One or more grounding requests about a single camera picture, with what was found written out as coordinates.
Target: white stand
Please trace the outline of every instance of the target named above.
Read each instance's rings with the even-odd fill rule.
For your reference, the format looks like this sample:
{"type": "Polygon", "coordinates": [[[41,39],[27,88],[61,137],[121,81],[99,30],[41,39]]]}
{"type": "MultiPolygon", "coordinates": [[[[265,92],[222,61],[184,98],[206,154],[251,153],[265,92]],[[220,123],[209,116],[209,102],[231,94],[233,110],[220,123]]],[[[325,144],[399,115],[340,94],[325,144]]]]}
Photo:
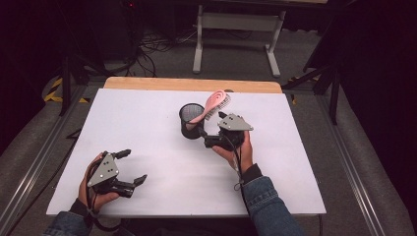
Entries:
{"type": "Polygon", "coordinates": [[[197,17],[197,46],[194,56],[193,73],[198,74],[202,68],[203,29],[253,30],[272,32],[272,39],[270,44],[266,45],[266,50],[272,74],[274,77],[279,77],[280,73],[273,51],[282,28],[284,17],[285,11],[281,11],[279,16],[204,13],[203,6],[200,5],[197,17]]]}

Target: denim sleeve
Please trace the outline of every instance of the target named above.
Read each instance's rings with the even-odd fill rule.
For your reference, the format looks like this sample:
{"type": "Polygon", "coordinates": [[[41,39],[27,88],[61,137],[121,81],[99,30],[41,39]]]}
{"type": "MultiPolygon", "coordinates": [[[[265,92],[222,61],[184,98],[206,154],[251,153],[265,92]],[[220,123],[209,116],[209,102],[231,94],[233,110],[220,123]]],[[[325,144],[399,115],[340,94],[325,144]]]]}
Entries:
{"type": "Polygon", "coordinates": [[[85,236],[90,232],[91,227],[86,226],[82,216],[69,211],[61,211],[42,235],[85,236]]]}
{"type": "Polygon", "coordinates": [[[244,196],[259,236],[304,235],[269,177],[262,176],[244,185],[244,196]]]}

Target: pink hairbrush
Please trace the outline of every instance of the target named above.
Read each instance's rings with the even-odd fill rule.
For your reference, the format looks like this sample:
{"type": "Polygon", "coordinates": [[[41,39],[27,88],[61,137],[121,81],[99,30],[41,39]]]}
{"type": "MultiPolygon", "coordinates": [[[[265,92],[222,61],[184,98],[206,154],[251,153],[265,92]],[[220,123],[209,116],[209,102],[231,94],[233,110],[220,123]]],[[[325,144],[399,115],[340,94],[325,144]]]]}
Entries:
{"type": "Polygon", "coordinates": [[[220,110],[221,108],[225,107],[227,104],[229,104],[231,98],[229,94],[227,94],[224,90],[217,90],[215,91],[206,101],[205,110],[203,113],[196,118],[192,119],[188,122],[187,129],[192,130],[197,123],[202,121],[206,118],[206,120],[209,120],[211,116],[214,114],[214,112],[220,110]]]}

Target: white board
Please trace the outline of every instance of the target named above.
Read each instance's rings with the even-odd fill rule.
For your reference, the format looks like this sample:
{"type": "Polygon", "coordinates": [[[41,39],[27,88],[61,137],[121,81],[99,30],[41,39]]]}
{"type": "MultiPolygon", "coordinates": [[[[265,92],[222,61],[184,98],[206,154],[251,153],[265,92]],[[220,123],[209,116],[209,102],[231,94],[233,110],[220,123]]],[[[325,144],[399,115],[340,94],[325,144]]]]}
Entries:
{"type": "MultiPolygon", "coordinates": [[[[148,175],[131,199],[119,198],[100,214],[115,217],[246,215],[236,172],[205,148],[203,138],[181,134],[179,110],[205,106],[211,92],[100,89],[61,176],[47,214],[68,210],[77,197],[89,163],[102,151],[131,149],[116,159],[118,179],[132,183],[148,175]]],[[[254,127],[254,162],[271,178],[293,214],[326,213],[309,159],[284,94],[230,93],[225,113],[241,115],[254,127]]],[[[216,134],[220,118],[205,123],[216,134]]]]}

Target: aluminum rail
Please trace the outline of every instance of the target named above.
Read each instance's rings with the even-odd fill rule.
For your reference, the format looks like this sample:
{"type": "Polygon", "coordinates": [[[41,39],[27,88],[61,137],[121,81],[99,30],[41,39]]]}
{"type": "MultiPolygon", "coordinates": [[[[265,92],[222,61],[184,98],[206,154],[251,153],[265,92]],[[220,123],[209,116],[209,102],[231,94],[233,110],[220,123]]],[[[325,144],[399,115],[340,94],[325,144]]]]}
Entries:
{"type": "Polygon", "coordinates": [[[342,136],[337,128],[331,122],[331,119],[328,115],[328,103],[326,98],[322,95],[316,95],[316,100],[321,108],[322,114],[324,115],[328,127],[331,132],[339,151],[340,161],[342,163],[343,169],[346,172],[347,178],[349,179],[350,186],[352,187],[353,193],[358,201],[359,207],[362,210],[365,221],[368,225],[368,228],[373,236],[385,236],[386,233],[381,226],[381,223],[378,219],[378,216],[372,206],[372,202],[369,198],[368,192],[363,185],[361,178],[356,171],[355,165],[353,164],[352,158],[347,150],[347,147],[344,143],[342,136]]]}
{"type": "Polygon", "coordinates": [[[36,183],[36,180],[43,169],[43,166],[51,155],[51,152],[53,151],[61,131],[71,116],[71,113],[74,111],[74,108],[77,106],[78,101],[83,96],[85,90],[86,86],[78,86],[74,89],[73,100],[70,107],[63,116],[58,117],[45,143],[34,159],[30,169],[19,184],[19,187],[13,195],[12,199],[9,201],[9,204],[4,209],[0,217],[0,235],[7,234],[14,220],[19,215],[25,200],[27,199],[31,189],[33,188],[33,185],[36,183]]]}

